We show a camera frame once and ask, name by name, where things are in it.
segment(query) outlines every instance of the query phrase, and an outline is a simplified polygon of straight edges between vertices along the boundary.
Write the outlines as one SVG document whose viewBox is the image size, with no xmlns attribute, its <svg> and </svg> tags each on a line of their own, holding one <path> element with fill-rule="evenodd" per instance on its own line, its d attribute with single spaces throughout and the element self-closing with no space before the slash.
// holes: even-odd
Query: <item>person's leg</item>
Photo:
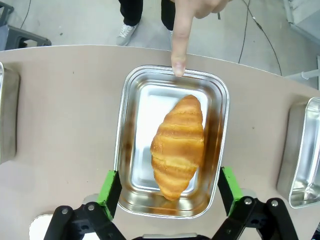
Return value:
<svg viewBox="0 0 320 240">
<path fill-rule="evenodd" d="M 142 15 L 143 0 L 119 0 L 119 2 L 123 23 L 132 27 L 137 25 Z"/>
<path fill-rule="evenodd" d="M 116 44 L 126 46 L 141 20 L 143 0 L 119 0 L 119 2 L 123 25 L 119 36 L 116 38 Z"/>
<path fill-rule="evenodd" d="M 163 25 L 169 31 L 172 31 L 174 29 L 175 15 L 175 3 L 170 0 L 161 0 L 161 20 Z"/>
</svg>

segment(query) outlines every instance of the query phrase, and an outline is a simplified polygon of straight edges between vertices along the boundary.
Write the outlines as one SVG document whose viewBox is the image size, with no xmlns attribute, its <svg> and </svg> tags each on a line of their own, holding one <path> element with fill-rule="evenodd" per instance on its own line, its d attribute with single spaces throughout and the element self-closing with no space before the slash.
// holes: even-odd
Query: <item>beige table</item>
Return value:
<svg viewBox="0 0 320 240">
<path fill-rule="evenodd" d="M 17 155 L 0 165 L 0 239 L 28 239 L 31 221 L 60 205 L 78 208 L 98 193 L 114 166 L 121 91 L 140 65 L 170 65 L 167 51 L 116 46 L 58 46 L 0 52 L 0 61 L 21 75 Z M 232 167 L 242 188 L 261 201 L 279 197 L 290 105 L 320 96 L 309 87 L 247 66 L 188 56 L 187 68 L 213 73 L 227 85 L 230 114 L 222 165 Z M 300 240 L 310 240 L 320 205 L 292 209 Z M 143 234 L 189 232 L 213 236 L 225 210 L 219 191 L 196 219 L 138 216 L 118 208 L 114 223 L 127 239 Z M 258 240 L 255 230 L 241 239 Z"/>
</svg>

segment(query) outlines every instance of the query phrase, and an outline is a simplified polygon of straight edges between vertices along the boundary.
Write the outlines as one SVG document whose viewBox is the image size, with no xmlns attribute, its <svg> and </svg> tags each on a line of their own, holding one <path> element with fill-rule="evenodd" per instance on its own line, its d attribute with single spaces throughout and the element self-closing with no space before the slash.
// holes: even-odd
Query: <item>screw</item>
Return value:
<svg viewBox="0 0 320 240">
<path fill-rule="evenodd" d="M 64 209 L 62 209 L 62 211 L 61 211 L 62 214 L 67 214 L 67 212 L 68 212 L 68 208 L 64 208 Z"/>
<path fill-rule="evenodd" d="M 272 200 L 271 205 L 272 205 L 273 207 L 278 206 L 278 201 Z"/>
<path fill-rule="evenodd" d="M 246 199 L 244 200 L 244 203 L 245 203 L 246 205 L 252 204 L 251 198 L 246 198 Z"/>
<path fill-rule="evenodd" d="M 92 211 L 93 209 L 95 209 L 95 206 L 94 206 L 93 204 L 90 204 L 90 205 L 88 206 L 88 209 L 89 209 L 89 211 Z"/>
</svg>

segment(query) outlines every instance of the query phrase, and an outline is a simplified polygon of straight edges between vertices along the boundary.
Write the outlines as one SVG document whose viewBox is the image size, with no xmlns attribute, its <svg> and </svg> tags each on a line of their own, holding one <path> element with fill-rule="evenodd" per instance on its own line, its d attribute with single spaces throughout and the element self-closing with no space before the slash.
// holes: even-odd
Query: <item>white pipe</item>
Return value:
<svg viewBox="0 0 320 240">
<path fill-rule="evenodd" d="M 320 69 L 301 72 L 293 75 L 286 76 L 288 79 L 292 80 L 308 80 L 309 78 L 320 77 Z"/>
</svg>

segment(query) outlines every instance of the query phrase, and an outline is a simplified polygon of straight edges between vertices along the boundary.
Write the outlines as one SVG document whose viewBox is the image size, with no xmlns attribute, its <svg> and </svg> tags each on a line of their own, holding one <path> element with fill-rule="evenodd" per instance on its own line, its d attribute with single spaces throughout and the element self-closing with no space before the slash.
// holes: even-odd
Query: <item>shoelace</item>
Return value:
<svg viewBox="0 0 320 240">
<path fill-rule="evenodd" d="M 120 35 L 121 37 L 125 38 L 125 37 L 128 35 L 128 33 L 129 33 L 133 28 L 134 28 L 133 26 L 128 26 L 128 25 L 123 24 L 123 25 L 122 25 L 121 32 L 120 32 L 119 35 Z"/>
</svg>

